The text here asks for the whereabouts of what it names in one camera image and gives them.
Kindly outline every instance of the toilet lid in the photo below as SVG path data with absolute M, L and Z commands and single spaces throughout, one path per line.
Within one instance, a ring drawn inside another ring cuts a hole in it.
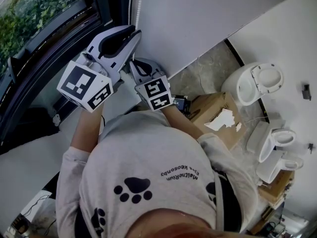
M 281 69 L 272 63 L 262 63 L 251 71 L 259 92 L 273 93 L 282 87 L 283 73 Z
M 276 146 L 289 146 L 296 139 L 296 133 L 290 129 L 276 129 L 271 135 Z

